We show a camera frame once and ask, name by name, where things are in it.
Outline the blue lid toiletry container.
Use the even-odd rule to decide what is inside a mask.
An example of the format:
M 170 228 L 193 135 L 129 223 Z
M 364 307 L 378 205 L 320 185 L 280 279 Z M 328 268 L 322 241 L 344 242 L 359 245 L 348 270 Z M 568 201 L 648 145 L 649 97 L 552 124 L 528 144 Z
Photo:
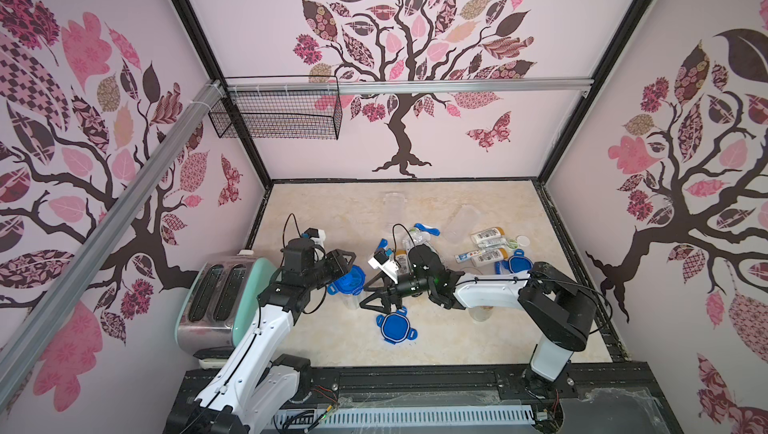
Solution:
M 366 274 L 363 269 L 353 265 L 346 275 L 333 281 L 326 288 L 326 292 L 340 299 L 348 309 L 355 310 L 359 308 L 365 282 Z
M 407 197 L 402 192 L 386 192 L 383 196 L 384 225 L 400 223 L 405 217 Z
M 471 204 L 462 204 L 446 225 L 444 236 L 450 244 L 460 244 L 472 234 L 480 222 L 482 211 Z

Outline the mint green silver toaster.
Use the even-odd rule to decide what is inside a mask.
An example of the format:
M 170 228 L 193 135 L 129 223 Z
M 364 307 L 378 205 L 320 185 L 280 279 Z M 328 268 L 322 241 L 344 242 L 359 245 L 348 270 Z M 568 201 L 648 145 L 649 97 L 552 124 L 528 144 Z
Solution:
M 178 347 L 203 369 L 222 367 L 254 321 L 258 296 L 276 270 L 251 251 L 206 262 L 176 321 Z

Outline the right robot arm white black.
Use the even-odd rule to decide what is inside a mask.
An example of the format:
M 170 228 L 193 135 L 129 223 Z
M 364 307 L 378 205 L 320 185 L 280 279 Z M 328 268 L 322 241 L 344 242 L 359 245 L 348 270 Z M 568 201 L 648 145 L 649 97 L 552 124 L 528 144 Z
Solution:
M 547 262 L 535 262 L 520 273 L 472 275 L 448 268 L 435 250 L 416 245 L 408 252 L 410 270 L 377 250 L 369 263 L 377 275 L 364 285 L 364 310 L 390 315 L 405 309 L 407 297 L 426 295 L 447 309 L 504 307 L 523 310 L 542 338 L 527 371 L 549 383 L 557 380 L 576 352 L 586 349 L 599 309 L 601 292 L 571 279 Z

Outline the aluminium rail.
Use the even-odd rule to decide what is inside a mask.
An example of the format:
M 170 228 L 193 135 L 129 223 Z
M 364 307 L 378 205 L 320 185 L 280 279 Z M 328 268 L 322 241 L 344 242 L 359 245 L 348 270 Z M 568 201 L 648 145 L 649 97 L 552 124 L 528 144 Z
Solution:
M 86 239 L 37 306 L 22 322 L 1 352 L 1 407 L 6 408 L 26 375 L 42 355 L 67 316 L 115 249 L 140 207 L 160 184 L 163 174 L 176 160 L 189 136 L 220 98 L 226 88 L 220 80 L 209 80 L 187 104 L 181 119 L 172 126 L 164 142 L 150 155 L 136 178 Z
M 401 82 L 275 82 L 234 84 L 230 94 L 459 94 L 459 92 L 589 92 L 590 78 L 519 78 L 519 80 L 401 80 Z

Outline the clear plastic toiletry bag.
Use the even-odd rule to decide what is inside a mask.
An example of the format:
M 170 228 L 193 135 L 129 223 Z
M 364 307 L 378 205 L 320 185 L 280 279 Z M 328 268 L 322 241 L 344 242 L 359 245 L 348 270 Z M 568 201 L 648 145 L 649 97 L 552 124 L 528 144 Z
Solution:
M 431 241 L 431 234 L 418 228 L 411 228 L 402 236 L 402 249 L 409 251 L 417 245 L 426 244 Z

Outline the back aluminium rail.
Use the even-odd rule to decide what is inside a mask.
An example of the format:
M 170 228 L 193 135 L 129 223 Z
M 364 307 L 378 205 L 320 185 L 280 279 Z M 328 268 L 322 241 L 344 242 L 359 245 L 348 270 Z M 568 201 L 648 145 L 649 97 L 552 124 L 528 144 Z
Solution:
M 275 82 L 234 84 L 230 94 L 459 94 L 459 92 L 589 92 L 590 78 L 519 78 L 519 80 L 401 80 L 401 82 Z

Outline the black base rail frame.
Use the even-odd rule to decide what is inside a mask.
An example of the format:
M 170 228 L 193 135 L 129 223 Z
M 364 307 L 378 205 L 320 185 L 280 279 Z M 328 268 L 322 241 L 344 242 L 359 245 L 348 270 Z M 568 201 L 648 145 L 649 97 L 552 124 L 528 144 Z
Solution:
M 192 399 L 217 372 L 187 372 L 177 398 Z M 260 433 L 679 433 L 682 428 L 650 367 L 640 362 L 567 365 L 552 384 L 521 364 L 314 367 L 311 390 L 280 410 L 523 405 L 533 426 L 306 430 Z

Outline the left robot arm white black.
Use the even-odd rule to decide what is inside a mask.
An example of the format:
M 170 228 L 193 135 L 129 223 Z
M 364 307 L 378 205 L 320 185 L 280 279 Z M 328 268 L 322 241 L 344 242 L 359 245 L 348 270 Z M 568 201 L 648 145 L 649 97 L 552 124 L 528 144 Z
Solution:
M 177 398 L 165 433 L 260 433 L 286 402 L 311 390 L 308 359 L 273 356 L 311 294 L 347 275 L 356 254 L 328 251 L 320 238 L 309 235 L 290 240 L 281 252 L 243 339 L 194 398 Z

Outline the left aluminium rail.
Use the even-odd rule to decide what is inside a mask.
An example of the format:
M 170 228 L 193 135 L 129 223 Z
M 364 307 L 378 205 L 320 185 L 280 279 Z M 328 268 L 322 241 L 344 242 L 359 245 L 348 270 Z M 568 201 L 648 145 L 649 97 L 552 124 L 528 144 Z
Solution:
M 67 316 L 115 249 L 140 207 L 160 184 L 163 174 L 176 160 L 189 136 L 220 98 L 226 88 L 220 80 L 209 80 L 187 104 L 181 119 L 172 126 L 164 142 L 150 155 L 136 178 L 86 239 L 37 306 L 22 322 L 1 352 L 1 407 L 6 408 L 26 375 L 42 355 Z

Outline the white toothpaste tube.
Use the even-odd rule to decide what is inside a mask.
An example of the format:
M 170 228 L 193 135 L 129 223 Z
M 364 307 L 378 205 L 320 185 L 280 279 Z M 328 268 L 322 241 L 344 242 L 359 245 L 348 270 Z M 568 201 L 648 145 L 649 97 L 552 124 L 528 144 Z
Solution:
M 466 252 L 463 252 L 463 253 L 460 253 L 460 254 L 456 254 L 455 255 L 455 260 L 458 263 L 464 263 L 464 262 L 467 262 L 467 261 L 469 261 L 469 260 L 471 260 L 471 259 L 473 259 L 473 258 L 475 258 L 477 256 L 482 255 L 483 253 L 484 253 L 484 249 L 483 248 L 475 247 L 474 249 L 468 250 Z

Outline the small white round cap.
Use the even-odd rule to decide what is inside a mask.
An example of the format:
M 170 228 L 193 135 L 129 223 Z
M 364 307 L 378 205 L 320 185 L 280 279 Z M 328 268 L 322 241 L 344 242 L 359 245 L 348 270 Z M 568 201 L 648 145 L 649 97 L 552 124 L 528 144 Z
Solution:
M 531 240 L 530 240 L 530 238 L 529 238 L 529 237 L 527 237 L 527 236 L 525 236 L 525 235 L 518 235 L 518 236 L 516 237 L 516 243 L 517 243 L 517 245 L 518 245 L 519 247 L 522 247 L 522 248 L 524 248 L 524 247 L 528 247 L 528 246 L 530 246 L 530 245 L 531 245 Z

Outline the small corked glass jar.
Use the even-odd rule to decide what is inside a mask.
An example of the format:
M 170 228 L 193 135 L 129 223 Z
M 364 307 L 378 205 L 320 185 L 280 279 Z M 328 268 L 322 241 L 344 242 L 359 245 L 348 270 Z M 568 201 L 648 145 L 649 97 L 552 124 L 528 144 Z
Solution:
M 485 322 L 493 314 L 493 308 L 490 306 L 480 306 L 468 309 L 468 314 L 475 322 Z

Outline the detached blue container lid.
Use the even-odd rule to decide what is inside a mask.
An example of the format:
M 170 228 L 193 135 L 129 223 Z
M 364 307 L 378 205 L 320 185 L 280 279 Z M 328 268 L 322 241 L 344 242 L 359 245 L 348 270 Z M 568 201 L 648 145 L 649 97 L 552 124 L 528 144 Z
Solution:
M 523 249 L 516 249 L 512 255 L 494 263 L 496 274 L 518 274 L 528 272 L 533 267 L 533 262 L 525 255 Z

